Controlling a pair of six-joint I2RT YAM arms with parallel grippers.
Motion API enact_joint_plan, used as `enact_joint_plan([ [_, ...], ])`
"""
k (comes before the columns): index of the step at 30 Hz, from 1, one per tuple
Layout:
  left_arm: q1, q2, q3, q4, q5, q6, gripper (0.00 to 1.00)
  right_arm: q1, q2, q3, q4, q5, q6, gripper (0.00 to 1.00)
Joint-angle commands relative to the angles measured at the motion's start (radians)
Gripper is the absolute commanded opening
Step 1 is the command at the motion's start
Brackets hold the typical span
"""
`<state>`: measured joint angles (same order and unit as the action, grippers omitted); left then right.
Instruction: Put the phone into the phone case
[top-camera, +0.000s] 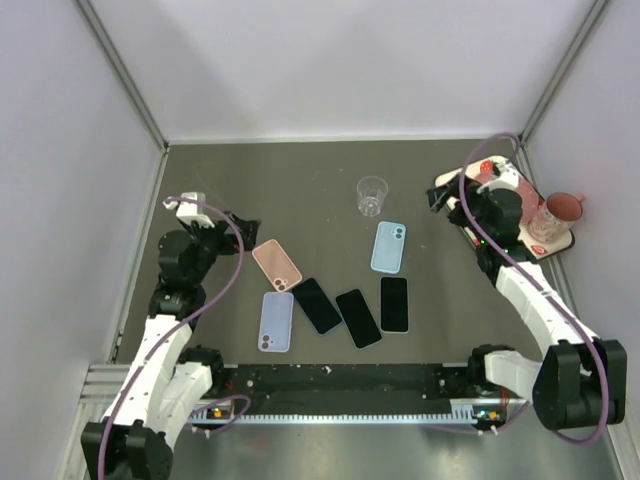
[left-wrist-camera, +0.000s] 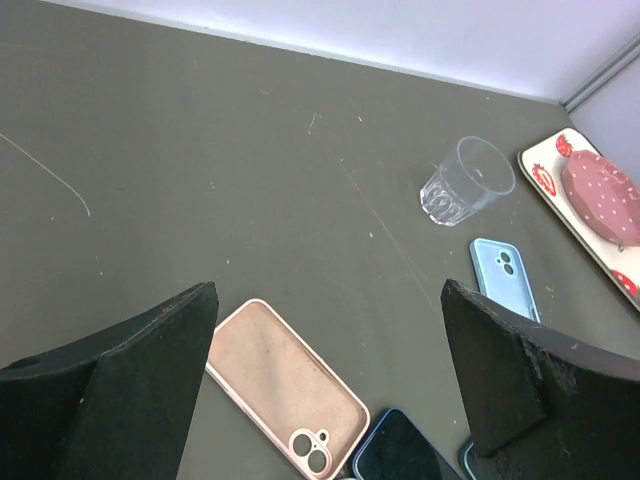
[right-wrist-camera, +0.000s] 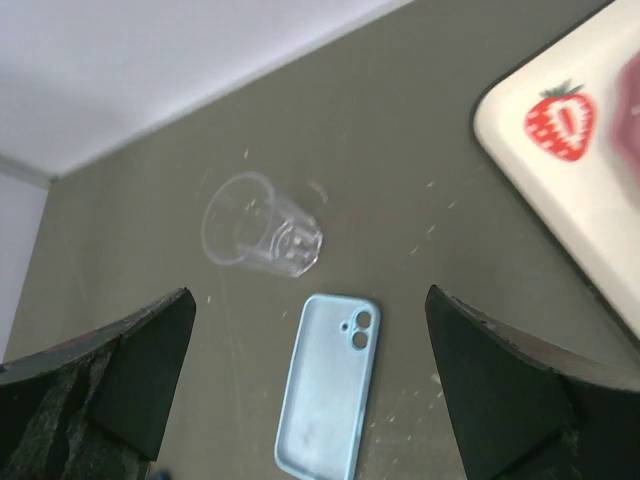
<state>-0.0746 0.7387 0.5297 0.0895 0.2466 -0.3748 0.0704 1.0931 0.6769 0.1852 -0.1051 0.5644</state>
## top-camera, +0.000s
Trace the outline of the black phone white edge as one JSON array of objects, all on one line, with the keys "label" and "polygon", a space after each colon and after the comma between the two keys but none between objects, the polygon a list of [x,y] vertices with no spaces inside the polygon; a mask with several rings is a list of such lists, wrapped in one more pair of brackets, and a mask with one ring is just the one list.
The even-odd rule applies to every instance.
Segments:
[{"label": "black phone white edge", "polygon": [[383,277],[380,282],[381,329],[388,333],[409,330],[408,282],[400,277]]}]

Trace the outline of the light blue phone case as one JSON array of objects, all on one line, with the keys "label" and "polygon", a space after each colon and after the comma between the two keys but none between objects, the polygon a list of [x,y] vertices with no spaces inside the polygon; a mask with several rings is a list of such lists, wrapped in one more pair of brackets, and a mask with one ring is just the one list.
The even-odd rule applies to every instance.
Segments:
[{"label": "light blue phone case", "polygon": [[376,230],[370,267],[372,270],[397,274],[401,270],[406,227],[400,223],[381,221]]}]

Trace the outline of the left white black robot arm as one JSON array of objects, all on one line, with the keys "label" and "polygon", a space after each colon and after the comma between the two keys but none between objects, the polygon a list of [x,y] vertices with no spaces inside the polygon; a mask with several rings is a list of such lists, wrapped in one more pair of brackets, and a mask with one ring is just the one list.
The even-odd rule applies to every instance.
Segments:
[{"label": "left white black robot arm", "polygon": [[179,222],[158,242],[158,282],[125,381],[102,419],[82,432],[92,479],[168,478],[175,443],[198,402],[226,387],[220,352],[188,341],[205,306],[204,278],[218,257],[252,251],[260,223],[232,213]]}]

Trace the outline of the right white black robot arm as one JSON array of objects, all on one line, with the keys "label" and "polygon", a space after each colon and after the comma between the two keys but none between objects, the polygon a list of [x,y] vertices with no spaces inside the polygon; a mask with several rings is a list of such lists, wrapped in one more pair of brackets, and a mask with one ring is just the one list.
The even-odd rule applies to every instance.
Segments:
[{"label": "right white black robot arm", "polygon": [[625,417],[627,354],[584,326],[549,285],[520,239],[522,199],[504,188],[457,180],[429,189],[431,210],[457,201],[450,223],[471,230],[477,263],[515,308],[542,355],[539,362],[506,345],[481,345],[468,360],[466,380],[476,394],[499,387],[530,402],[548,430],[593,426],[598,432]]}]

